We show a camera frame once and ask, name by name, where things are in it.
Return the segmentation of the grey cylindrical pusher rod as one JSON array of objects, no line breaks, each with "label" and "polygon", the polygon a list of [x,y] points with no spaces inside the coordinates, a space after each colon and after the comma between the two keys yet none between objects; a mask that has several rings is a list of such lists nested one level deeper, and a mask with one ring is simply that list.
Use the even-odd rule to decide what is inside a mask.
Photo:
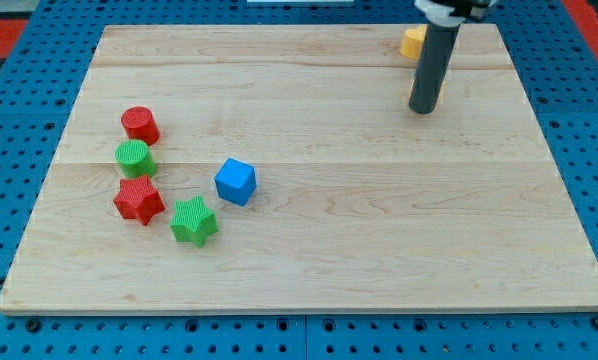
[{"label": "grey cylindrical pusher rod", "polygon": [[416,68],[408,106],[418,114],[430,114],[439,100],[459,26],[429,23]]}]

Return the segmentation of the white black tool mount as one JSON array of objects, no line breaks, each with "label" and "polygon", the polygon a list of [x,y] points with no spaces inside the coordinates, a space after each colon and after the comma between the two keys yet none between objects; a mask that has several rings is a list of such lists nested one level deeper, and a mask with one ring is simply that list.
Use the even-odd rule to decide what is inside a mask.
[{"label": "white black tool mount", "polygon": [[482,21],[498,0],[414,0],[414,6],[437,26],[459,26],[466,20]]}]

